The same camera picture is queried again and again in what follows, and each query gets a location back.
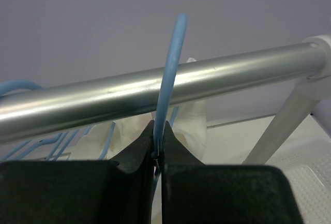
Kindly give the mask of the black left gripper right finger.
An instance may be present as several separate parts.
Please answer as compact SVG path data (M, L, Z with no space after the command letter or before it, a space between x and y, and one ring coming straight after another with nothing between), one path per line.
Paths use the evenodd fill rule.
M302 223L292 188L273 166L206 165L164 130L163 223Z

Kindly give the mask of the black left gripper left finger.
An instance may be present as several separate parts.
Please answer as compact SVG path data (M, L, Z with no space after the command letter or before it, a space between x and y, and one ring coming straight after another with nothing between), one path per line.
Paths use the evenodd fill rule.
M1 163L1 223L150 223L153 127L109 160Z

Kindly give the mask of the light blue hanger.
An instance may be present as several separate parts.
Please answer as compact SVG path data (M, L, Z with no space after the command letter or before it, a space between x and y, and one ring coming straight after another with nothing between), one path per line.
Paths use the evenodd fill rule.
M168 50L167 61L161 80L153 128L154 151L152 153L152 158L156 162L156 170L154 172L153 179L153 196L155 195L158 180L161 174L160 153L163 151L164 129L166 125L167 113L170 106L170 100L173 92L178 63L185 39L187 21L188 17L186 13L179 14L176 19Z

